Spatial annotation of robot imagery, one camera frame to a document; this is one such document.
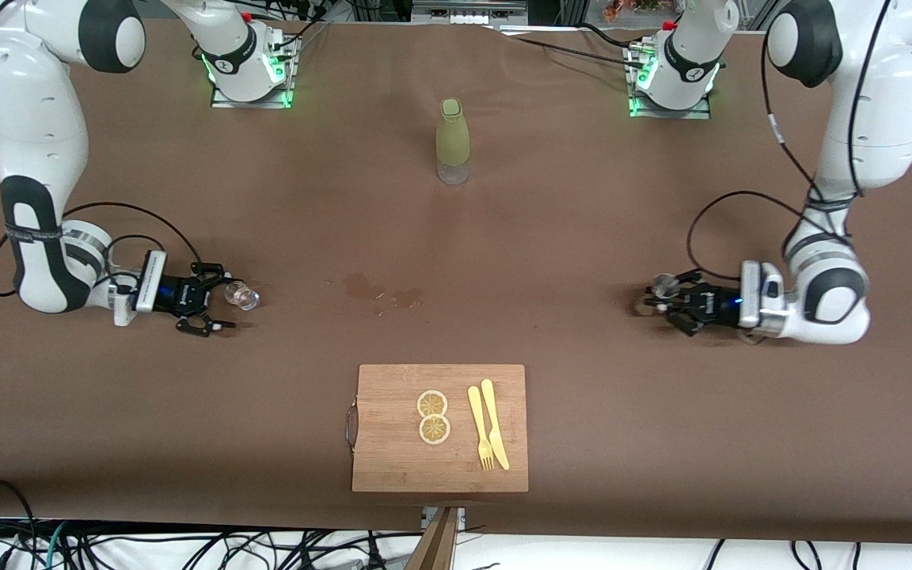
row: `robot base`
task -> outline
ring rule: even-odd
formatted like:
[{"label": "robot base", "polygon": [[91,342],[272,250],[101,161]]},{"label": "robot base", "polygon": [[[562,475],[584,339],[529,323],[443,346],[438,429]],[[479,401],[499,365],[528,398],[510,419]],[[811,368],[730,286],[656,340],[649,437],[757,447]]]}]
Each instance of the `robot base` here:
[{"label": "robot base", "polygon": [[265,97],[258,98],[255,101],[233,101],[221,93],[216,85],[213,87],[213,93],[210,95],[210,107],[212,108],[291,108],[294,104],[294,83],[298,76],[298,59],[301,54],[302,40],[294,40],[289,47],[285,48],[285,61],[274,65],[276,72],[283,72],[285,79],[283,83],[272,88]]},{"label": "robot base", "polygon": [[[625,61],[637,61],[646,63],[648,57],[644,57],[643,46],[623,47],[621,53]],[[709,95],[702,95],[695,107],[685,109],[685,111],[675,111],[672,108],[663,108],[655,104],[649,95],[643,90],[637,88],[640,82],[640,76],[644,74],[643,69],[625,68],[625,83],[629,86],[629,116],[652,116],[654,119],[709,119]]]}]

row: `water spill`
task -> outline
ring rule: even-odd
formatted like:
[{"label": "water spill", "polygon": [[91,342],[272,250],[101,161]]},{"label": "water spill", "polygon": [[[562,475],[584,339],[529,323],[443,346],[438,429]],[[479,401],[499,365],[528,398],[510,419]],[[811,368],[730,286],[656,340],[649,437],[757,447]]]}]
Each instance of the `water spill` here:
[{"label": "water spill", "polygon": [[392,296],[393,306],[399,308],[410,308],[422,306],[424,304],[424,292],[419,287],[408,291],[396,291]]},{"label": "water spill", "polygon": [[386,295],[386,289],[381,285],[372,285],[364,273],[348,273],[344,278],[344,287],[347,288],[348,297],[363,302],[373,302]]}]

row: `teal cable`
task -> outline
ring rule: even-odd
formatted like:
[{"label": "teal cable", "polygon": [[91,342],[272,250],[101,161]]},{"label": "teal cable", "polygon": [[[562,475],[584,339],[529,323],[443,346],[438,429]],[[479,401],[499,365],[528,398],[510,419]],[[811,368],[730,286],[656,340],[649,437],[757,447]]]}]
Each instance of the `teal cable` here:
[{"label": "teal cable", "polygon": [[55,527],[54,533],[51,533],[51,540],[47,542],[47,555],[44,556],[44,567],[51,570],[51,559],[55,556],[55,544],[58,544],[59,534],[62,533],[62,527],[66,525],[65,520]]}]

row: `knife blade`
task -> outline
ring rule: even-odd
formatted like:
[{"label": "knife blade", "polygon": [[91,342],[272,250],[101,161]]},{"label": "knife blade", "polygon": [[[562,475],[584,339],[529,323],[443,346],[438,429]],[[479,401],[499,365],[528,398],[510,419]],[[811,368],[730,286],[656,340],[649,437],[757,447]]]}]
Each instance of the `knife blade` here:
[{"label": "knife blade", "polygon": [[509,470],[509,458],[506,457],[506,444],[502,441],[502,431],[499,429],[499,409],[495,407],[495,385],[492,380],[481,380],[481,392],[484,394],[484,403],[488,406],[488,418],[492,420],[492,430],[488,434],[491,441],[495,459],[499,461],[502,469]]}]

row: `cutting board handle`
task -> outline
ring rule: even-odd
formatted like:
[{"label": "cutting board handle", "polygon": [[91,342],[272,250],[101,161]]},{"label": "cutting board handle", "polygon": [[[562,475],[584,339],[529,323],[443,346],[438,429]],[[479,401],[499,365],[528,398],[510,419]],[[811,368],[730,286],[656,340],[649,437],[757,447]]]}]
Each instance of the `cutting board handle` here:
[{"label": "cutting board handle", "polygon": [[351,456],[354,455],[354,447],[358,444],[358,397],[354,396],[351,407],[347,408],[347,421],[344,422],[344,437],[347,440],[347,447],[351,448]]}]

